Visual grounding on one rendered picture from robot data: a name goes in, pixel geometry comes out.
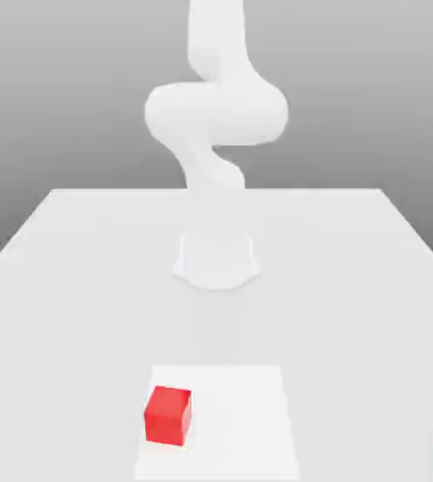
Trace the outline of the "small red cube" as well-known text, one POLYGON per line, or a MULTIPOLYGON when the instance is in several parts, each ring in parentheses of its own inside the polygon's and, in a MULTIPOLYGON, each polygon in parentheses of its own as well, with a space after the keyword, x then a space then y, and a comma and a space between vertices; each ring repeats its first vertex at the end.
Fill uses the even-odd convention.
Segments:
POLYGON ((156 385, 144 410, 145 438, 184 446, 192 419, 192 392, 156 385))

